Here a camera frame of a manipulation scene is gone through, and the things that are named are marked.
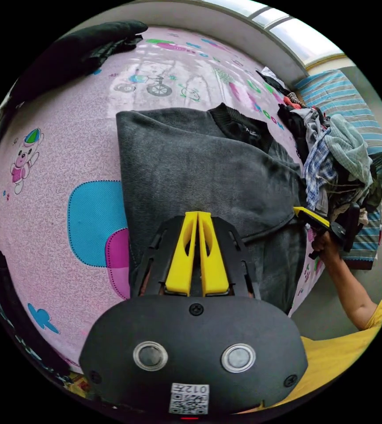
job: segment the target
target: blue striped mattress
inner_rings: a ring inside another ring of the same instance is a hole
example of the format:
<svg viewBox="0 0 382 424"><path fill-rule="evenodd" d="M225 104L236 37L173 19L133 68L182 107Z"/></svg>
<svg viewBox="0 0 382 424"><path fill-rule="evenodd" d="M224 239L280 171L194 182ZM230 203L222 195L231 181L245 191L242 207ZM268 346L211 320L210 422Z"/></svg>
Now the blue striped mattress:
<svg viewBox="0 0 382 424"><path fill-rule="evenodd" d="M367 152L376 166L382 183L382 129L351 81L339 70L309 76L296 84L308 106L317 106L327 116L341 114L351 122L366 141ZM380 240L381 213L368 214L369 224L356 236L353 249L343 253L347 261L371 261L376 257Z"/></svg>

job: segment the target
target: yellow plastic part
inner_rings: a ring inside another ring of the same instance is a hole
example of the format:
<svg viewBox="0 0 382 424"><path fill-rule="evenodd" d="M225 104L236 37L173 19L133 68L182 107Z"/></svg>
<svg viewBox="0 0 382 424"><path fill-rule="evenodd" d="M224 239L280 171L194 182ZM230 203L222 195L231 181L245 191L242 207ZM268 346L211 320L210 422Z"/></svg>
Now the yellow plastic part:
<svg viewBox="0 0 382 424"><path fill-rule="evenodd" d="M192 269L195 255L198 212L187 212L182 224L179 240L174 251L172 264L166 279L166 289L189 296L191 291Z"/></svg>
<svg viewBox="0 0 382 424"><path fill-rule="evenodd" d="M308 210L306 208L303 208L301 206L294 207L294 213L295 213L296 216L298 216L298 214L300 212L306 213L307 215L311 216L312 218L314 218L315 220L319 221L321 224L325 225L328 228L331 226L330 223L329 223L329 221L327 221L325 218L322 218L317 213L314 213L314 212L312 212L312 211L310 211L310 210Z"/></svg>
<svg viewBox="0 0 382 424"><path fill-rule="evenodd" d="M210 213L198 212L198 230L200 233L203 296L225 293L229 289L229 282Z"/></svg>

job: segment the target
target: clothing label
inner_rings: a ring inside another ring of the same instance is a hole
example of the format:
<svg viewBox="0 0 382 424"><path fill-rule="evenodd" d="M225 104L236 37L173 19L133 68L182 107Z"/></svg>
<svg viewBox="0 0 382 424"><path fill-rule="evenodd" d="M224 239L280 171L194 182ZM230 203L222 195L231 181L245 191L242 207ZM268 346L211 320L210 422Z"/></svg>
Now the clothing label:
<svg viewBox="0 0 382 424"><path fill-rule="evenodd" d="M169 413L183 415L208 414L208 384L173 383L170 397Z"/></svg>
<svg viewBox="0 0 382 424"><path fill-rule="evenodd" d="M255 132L255 131L252 131L251 129L249 129L248 127L246 127L246 126L244 126L244 128L245 128L245 130L247 131L247 132L249 132L252 136L255 136L255 137L258 137L259 135Z"/></svg>

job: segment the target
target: hand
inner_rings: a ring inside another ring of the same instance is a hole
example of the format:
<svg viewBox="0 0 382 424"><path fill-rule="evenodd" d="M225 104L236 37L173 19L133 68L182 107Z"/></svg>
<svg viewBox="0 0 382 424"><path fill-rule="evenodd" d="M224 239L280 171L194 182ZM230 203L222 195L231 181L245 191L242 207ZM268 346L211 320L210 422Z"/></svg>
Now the hand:
<svg viewBox="0 0 382 424"><path fill-rule="evenodd" d="M330 233L327 231L321 236L316 236L311 243L313 250L319 252L319 257L324 264L334 263L340 260L340 251L338 245L332 240Z"/></svg>

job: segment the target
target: qr code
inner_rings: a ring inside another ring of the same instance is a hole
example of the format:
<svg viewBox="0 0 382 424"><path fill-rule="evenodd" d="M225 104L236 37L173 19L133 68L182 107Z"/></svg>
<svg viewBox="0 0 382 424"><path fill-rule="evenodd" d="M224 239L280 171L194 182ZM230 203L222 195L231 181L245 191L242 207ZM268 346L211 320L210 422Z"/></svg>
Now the qr code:
<svg viewBox="0 0 382 424"><path fill-rule="evenodd" d="M208 395L172 393L169 412L171 414L208 414Z"/></svg>

